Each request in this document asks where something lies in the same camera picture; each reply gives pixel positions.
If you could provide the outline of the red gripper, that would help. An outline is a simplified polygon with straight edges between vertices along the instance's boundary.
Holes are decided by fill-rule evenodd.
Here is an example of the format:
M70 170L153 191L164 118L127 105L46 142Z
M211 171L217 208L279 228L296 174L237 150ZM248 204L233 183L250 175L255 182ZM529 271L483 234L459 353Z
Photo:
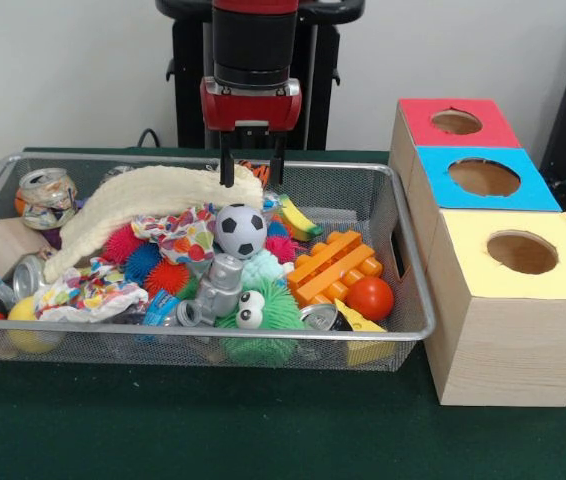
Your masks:
M220 133L220 184L234 185L232 131L237 127L267 127L273 133L274 154L270 160L270 184L283 182L286 133L297 124L302 107L298 79L291 78L274 89L241 89L203 78L200 83L202 114L208 130Z

